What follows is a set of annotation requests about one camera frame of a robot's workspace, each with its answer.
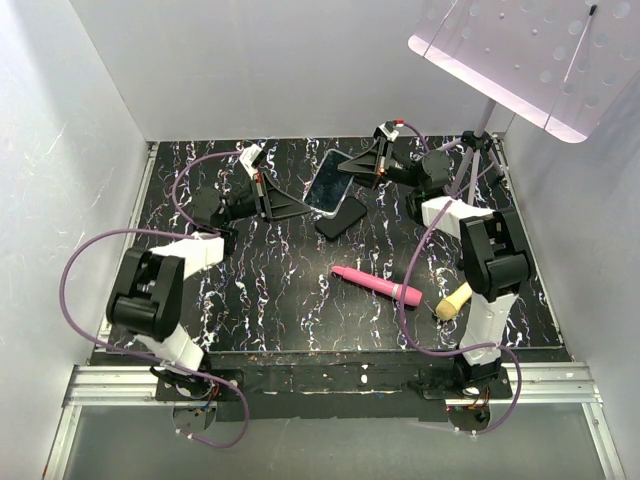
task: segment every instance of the metal pole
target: metal pole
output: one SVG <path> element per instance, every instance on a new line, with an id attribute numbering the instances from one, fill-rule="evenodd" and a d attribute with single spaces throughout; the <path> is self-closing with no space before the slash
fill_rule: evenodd
<path id="1" fill-rule="evenodd" d="M 496 108 L 496 101 L 493 98 L 487 99 L 487 104 L 484 106 L 482 117 L 480 118 L 478 126 L 473 132 L 476 137 L 481 136 L 487 129 L 487 124 L 489 123 L 489 119 L 491 118 L 491 114 L 493 113 L 494 108 Z"/>
<path id="2" fill-rule="evenodd" d="M 462 159 L 460 168 L 458 168 L 458 171 L 456 172 L 456 176 L 453 179 L 453 183 L 451 184 L 449 193 L 455 193 L 458 190 L 460 190 L 462 177 L 464 177 L 464 174 L 467 171 L 467 168 L 469 168 L 469 164 L 471 163 L 472 158 L 473 158 L 473 149 L 471 147 L 467 147 L 467 151 L 464 152 L 464 158 Z"/>
<path id="3" fill-rule="evenodd" d="M 460 145 L 460 143 L 462 143 L 462 139 L 461 138 L 455 138 L 455 139 L 451 140 L 450 142 L 445 143 L 441 147 L 436 148 L 436 150 L 438 150 L 439 152 L 446 152 L 447 150 L 449 150 L 449 149 L 451 149 L 453 147 L 457 147 L 458 145 Z"/>
<path id="4" fill-rule="evenodd" d="M 500 165 L 500 162 L 498 161 L 498 157 L 496 157 L 496 154 L 493 153 L 493 150 L 489 150 L 489 158 L 491 159 L 491 163 L 493 163 L 493 166 L 496 169 L 496 172 L 498 172 L 498 175 L 502 176 L 504 175 L 504 172 L 502 171 L 502 165 Z"/>
<path id="5" fill-rule="evenodd" d="M 473 198 L 476 194 L 476 183 L 478 183 L 478 165 L 480 165 L 480 150 L 473 152 L 473 165 L 471 165 L 471 180 L 469 180 L 469 191 L 467 192 L 467 203 L 473 206 Z"/>

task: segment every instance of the black phone case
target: black phone case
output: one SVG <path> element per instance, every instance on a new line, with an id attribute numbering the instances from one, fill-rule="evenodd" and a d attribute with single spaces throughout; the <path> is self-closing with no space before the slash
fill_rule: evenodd
<path id="1" fill-rule="evenodd" d="M 333 218 L 321 218 L 315 223 L 316 230 L 327 240 L 333 241 L 347 229 L 367 215 L 367 207 L 354 197 L 347 197 L 340 205 L 340 210 Z"/>

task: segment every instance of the phone screen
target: phone screen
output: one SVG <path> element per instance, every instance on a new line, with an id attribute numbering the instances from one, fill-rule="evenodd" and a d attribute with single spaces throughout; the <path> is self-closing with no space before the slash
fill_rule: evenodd
<path id="1" fill-rule="evenodd" d="M 351 185 L 353 177 L 338 171 L 338 165 L 351 157 L 337 150 L 329 150 L 313 178 L 303 201 L 316 210 L 335 213 Z"/>

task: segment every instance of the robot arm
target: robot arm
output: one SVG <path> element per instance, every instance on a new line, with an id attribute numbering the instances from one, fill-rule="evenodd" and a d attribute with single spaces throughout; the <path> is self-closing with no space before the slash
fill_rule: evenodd
<path id="1" fill-rule="evenodd" d="M 460 347 L 502 342 L 502 335 L 520 286 L 534 272 L 524 230 L 514 209 L 493 211 L 453 200 L 445 193 L 450 161 L 444 152 L 431 151 L 417 162 L 401 159 L 393 150 L 396 127 L 387 122 L 376 129 L 374 145 L 338 166 L 359 183 L 374 188 L 383 181 L 414 187 L 406 198 L 407 212 L 416 222 L 430 225 L 450 200 L 437 225 L 462 244 L 464 272 L 473 291 L 471 312 Z M 455 376 L 462 386 L 495 378 L 500 368 L 497 349 L 479 349 L 456 358 Z"/>
<path id="2" fill-rule="evenodd" d="M 193 218 L 198 228 L 219 232 L 218 238 L 180 240 L 162 247 L 125 252 L 109 303 L 107 320 L 126 328 L 154 355 L 163 360 L 164 370 L 151 372 L 180 393 L 191 398 L 207 395 L 211 386 L 202 379 L 186 375 L 172 366 L 206 370 L 203 350 L 180 324 L 182 287 L 194 273 L 220 263 L 235 249 L 237 232 L 229 223 L 259 215 L 265 221 L 280 220 L 309 213 L 311 209 L 280 190 L 269 175 L 257 170 L 265 157 L 258 145 L 240 155 L 248 179 L 231 195 L 214 188 L 201 188 L 193 198 Z"/>
<path id="3" fill-rule="evenodd" d="M 450 200 L 438 197 L 422 204 L 425 225 Z M 462 244 L 464 273 L 471 287 L 471 310 L 460 348 L 502 342 L 511 307 L 522 284 L 534 272 L 533 258 L 515 210 L 493 211 L 453 200 L 437 226 Z M 500 352 L 483 348 L 456 358 L 462 385 L 490 380 L 500 367 Z"/>
<path id="4" fill-rule="evenodd" d="M 198 370 L 204 352 L 180 324 L 184 280 L 223 259 L 222 237 L 185 239 L 162 247 L 128 249 L 107 304 L 107 319 L 120 325 L 163 360 L 165 370 L 151 369 L 185 396 L 201 398 L 210 386 L 172 369 Z"/>

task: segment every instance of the sponge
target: sponge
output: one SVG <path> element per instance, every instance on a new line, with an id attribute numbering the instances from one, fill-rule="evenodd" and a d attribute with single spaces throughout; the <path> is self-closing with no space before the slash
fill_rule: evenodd
<path id="1" fill-rule="evenodd" d="M 471 287 L 468 282 L 464 282 L 458 290 L 440 301 L 436 307 L 436 316 L 440 320 L 448 322 L 460 313 L 460 309 L 470 298 Z"/>

